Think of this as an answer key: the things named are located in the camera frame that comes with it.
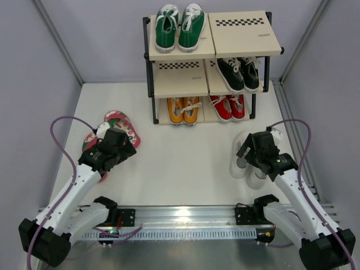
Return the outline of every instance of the black metal frame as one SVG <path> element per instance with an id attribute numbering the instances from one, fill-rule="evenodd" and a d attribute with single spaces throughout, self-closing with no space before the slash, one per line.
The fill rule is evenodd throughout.
<path id="1" fill-rule="evenodd" d="M 271 25 L 272 23 L 272 13 L 266 12 L 266 17 L 269 20 Z M 147 77 L 147 95 L 151 98 L 152 105 L 152 120 L 154 124 L 158 124 L 159 120 L 156 118 L 156 106 L 155 106 L 155 95 L 154 95 L 154 71 L 152 69 L 152 61 L 149 58 L 149 39 L 147 35 L 147 25 L 150 23 L 149 17 L 144 17 L 142 19 L 143 31 L 144 31 L 144 44 L 145 44 L 145 53 L 144 58 L 146 60 L 146 77 Z M 284 48 L 281 47 L 281 53 L 284 53 Z M 263 92 L 269 91 L 269 75 L 270 75 L 270 56 L 265 56 L 265 68 L 264 68 L 264 87 Z M 257 108 L 257 94 L 251 95 L 251 114 L 250 119 L 255 119 Z"/>

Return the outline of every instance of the yellow sneaker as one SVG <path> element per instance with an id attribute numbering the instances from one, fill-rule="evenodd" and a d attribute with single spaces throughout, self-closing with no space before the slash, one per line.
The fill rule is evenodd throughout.
<path id="1" fill-rule="evenodd" d="M 184 120 L 182 109 L 184 108 L 183 99 L 179 97 L 172 97 L 166 99 L 168 102 L 168 111 L 170 116 L 170 121 L 174 125 L 182 124 Z"/>
<path id="2" fill-rule="evenodd" d="M 194 125 L 197 121 L 197 112 L 199 107 L 202 106 L 199 97 L 185 97 L 184 98 L 184 120 L 185 124 Z"/>

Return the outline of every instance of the wooden shelf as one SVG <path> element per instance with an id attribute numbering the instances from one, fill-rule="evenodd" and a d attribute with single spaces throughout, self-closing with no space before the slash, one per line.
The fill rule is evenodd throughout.
<path id="1" fill-rule="evenodd" d="M 205 67 L 206 67 L 206 79 L 208 80 L 208 87 L 211 96 L 221 96 L 221 95 L 233 95 L 226 86 L 224 79 L 221 77 L 218 69 L 215 65 L 216 59 L 206 59 Z M 258 94 L 263 93 L 264 82 L 260 81 L 260 87 L 257 91 L 248 92 L 247 90 L 243 90 L 242 94 Z"/>
<path id="2" fill-rule="evenodd" d="M 248 103 L 246 102 L 246 99 L 244 99 L 244 101 L 245 101 L 245 116 L 243 119 L 241 119 L 241 121 L 250 120 Z M 205 123 L 221 122 L 218 118 L 215 108 L 210 106 L 210 98 L 202 97 L 201 102 L 202 102 L 202 108 L 204 110 L 204 122 Z"/>
<path id="3" fill-rule="evenodd" d="M 154 95 L 155 98 L 207 96 L 204 60 L 155 62 Z"/>
<path id="4" fill-rule="evenodd" d="M 265 11 L 209 13 L 209 22 L 216 58 L 281 53 Z"/>
<path id="5" fill-rule="evenodd" d="M 149 41 L 149 59 L 151 61 L 167 61 L 167 60 L 190 60 L 190 59 L 208 59 L 215 58 L 215 49 L 210 30 L 208 14 L 205 14 L 206 24 L 204 31 L 200 37 L 198 48 L 192 53 L 184 53 L 178 48 L 178 40 L 180 27 L 178 27 L 175 36 L 175 49 L 171 53 L 160 53 L 155 48 L 155 20 L 156 16 L 150 18 L 150 41 Z"/>
<path id="6" fill-rule="evenodd" d="M 159 108 L 159 125 L 171 125 L 172 122 L 170 121 L 168 104 L 167 104 L 166 98 L 161 98 L 159 100 L 158 108 Z M 203 107 L 200 107 L 199 110 L 197 111 L 196 124 L 203 123 L 203 122 L 204 122 L 204 111 L 203 111 Z"/>

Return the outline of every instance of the shoe rack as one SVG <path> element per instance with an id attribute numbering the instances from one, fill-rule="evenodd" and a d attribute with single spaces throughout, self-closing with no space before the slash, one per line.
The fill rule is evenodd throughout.
<path id="1" fill-rule="evenodd" d="M 268 92 L 270 56 L 284 53 L 271 27 L 272 13 L 206 13 L 205 17 L 205 29 L 193 53 L 183 53 L 178 49 L 179 33 L 175 49 L 171 53 L 159 53 L 155 48 L 156 16 L 143 18 L 147 90 L 152 102 L 154 124 L 171 124 L 166 98 L 192 96 L 200 96 L 202 102 L 197 123 L 219 122 L 215 108 L 210 107 L 208 95 L 231 93 L 218 73 L 216 58 L 264 57 L 264 80 L 257 91 L 250 93 L 250 107 L 245 101 L 245 117 L 242 120 L 255 118 L 256 95 Z"/>

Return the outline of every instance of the white shoe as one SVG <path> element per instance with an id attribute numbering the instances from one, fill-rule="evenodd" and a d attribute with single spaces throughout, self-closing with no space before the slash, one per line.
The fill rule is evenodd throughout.
<path id="1" fill-rule="evenodd" d="M 247 164 L 246 160 L 244 159 L 247 152 L 245 152 L 244 157 L 241 159 L 236 155 L 249 134 L 250 132 L 243 131 L 234 139 L 234 143 L 232 145 L 232 159 L 230 163 L 230 174 L 233 176 L 233 178 L 244 177 L 247 169 L 253 167 L 250 164 Z"/>
<path id="2" fill-rule="evenodd" d="M 246 178 L 247 185 L 254 190 L 262 188 L 266 181 L 268 181 L 266 174 L 258 168 L 253 169 L 250 175 Z"/>

